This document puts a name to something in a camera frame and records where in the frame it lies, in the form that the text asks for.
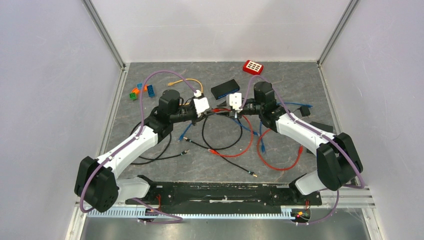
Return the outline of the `black network switch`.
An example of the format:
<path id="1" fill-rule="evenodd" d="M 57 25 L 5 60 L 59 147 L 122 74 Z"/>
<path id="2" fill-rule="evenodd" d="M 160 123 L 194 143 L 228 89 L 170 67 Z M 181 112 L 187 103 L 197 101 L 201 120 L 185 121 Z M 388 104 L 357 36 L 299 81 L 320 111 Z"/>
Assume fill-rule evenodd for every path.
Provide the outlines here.
<path id="1" fill-rule="evenodd" d="M 235 79 L 228 80 L 210 89 L 212 95 L 214 96 L 216 100 L 222 99 L 229 94 L 238 92 L 239 90 L 240 90 L 240 86 L 235 81 Z"/>

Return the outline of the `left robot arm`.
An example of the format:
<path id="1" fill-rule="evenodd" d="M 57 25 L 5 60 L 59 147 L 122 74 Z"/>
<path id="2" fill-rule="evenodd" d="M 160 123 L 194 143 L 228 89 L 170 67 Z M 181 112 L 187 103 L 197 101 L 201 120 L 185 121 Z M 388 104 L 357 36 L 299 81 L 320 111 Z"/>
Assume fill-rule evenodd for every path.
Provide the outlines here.
<path id="1" fill-rule="evenodd" d="M 112 150 L 96 157 L 81 160 L 75 181 L 74 193 L 80 198 L 80 209 L 88 203 L 100 213 L 109 210 L 116 202 L 138 198 L 145 204 L 153 203 L 157 191 L 145 177 L 119 179 L 121 173 L 142 153 L 156 146 L 174 129 L 175 123 L 195 123 L 210 109 L 203 93 L 196 91 L 187 105 L 181 102 L 176 90 L 165 90 L 158 105 L 127 139 Z"/>

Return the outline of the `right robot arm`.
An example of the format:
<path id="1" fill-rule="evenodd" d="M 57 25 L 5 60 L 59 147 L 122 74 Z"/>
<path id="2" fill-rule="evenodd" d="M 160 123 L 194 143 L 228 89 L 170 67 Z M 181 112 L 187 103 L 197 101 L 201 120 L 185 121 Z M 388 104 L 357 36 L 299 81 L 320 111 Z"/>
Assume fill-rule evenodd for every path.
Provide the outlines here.
<path id="1" fill-rule="evenodd" d="M 354 178 L 358 178 L 360 188 L 365 186 L 361 177 L 363 165 L 348 134 L 327 132 L 295 116 L 277 101 L 269 82 L 257 82 L 253 94 L 254 97 L 248 99 L 240 92 L 228 94 L 225 101 L 230 115 L 257 115 L 266 128 L 298 142 L 316 157 L 316 170 L 290 183 L 288 196 L 293 203 L 302 204 L 309 194 L 320 190 L 337 191 Z"/>

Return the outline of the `red keypad box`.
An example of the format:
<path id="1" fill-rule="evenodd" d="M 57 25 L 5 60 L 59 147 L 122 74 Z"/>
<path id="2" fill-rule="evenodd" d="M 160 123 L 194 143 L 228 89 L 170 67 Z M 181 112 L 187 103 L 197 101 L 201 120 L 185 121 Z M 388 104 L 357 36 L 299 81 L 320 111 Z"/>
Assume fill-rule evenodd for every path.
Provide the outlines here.
<path id="1" fill-rule="evenodd" d="M 264 69 L 264 66 L 260 63 L 254 62 L 252 60 L 247 60 L 242 70 L 251 75 L 260 75 Z"/>

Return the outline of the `black flat plate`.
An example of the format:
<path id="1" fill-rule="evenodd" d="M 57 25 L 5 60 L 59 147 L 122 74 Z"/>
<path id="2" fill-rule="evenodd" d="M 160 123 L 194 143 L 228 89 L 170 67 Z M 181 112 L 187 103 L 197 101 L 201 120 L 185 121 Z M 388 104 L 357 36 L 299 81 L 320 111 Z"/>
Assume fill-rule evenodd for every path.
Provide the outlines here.
<path id="1" fill-rule="evenodd" d="M 312 125 L 315 128 L 318 128 L 318 129 L 322 130 L 322 131 L 325 131 L 325 132 L 328 132 L 328 133 L 331 133 L 331 134 L 334 133 L 334 127 L 332 125 L 327 125 L 327 124 L 319 123 L 319 122 L 316 122 L 316 121 L 311 121 L 309 124 Z M 315 155 L 316 154 L 316 149 L 318 147 L 319 147 L 319 145 L 316 145 L 316 148 L 314 149 L 314 151 L 311 151 L 310 149 L 307 149 L 306 152 L 308 154 L 314 154 Z"/>

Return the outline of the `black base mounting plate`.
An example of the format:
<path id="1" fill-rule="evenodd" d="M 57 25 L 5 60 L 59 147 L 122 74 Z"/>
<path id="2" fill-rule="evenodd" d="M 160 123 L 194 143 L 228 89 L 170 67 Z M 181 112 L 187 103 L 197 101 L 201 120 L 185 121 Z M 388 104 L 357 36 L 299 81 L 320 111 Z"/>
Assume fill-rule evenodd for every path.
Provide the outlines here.
<path id="1" fill-rule="evenodd" d="M 283 183 L 153 181 L 141 200 L 168 214 L 277 214 L 282 206 L 322 205 L 319 192 L 296 195 Z"/>

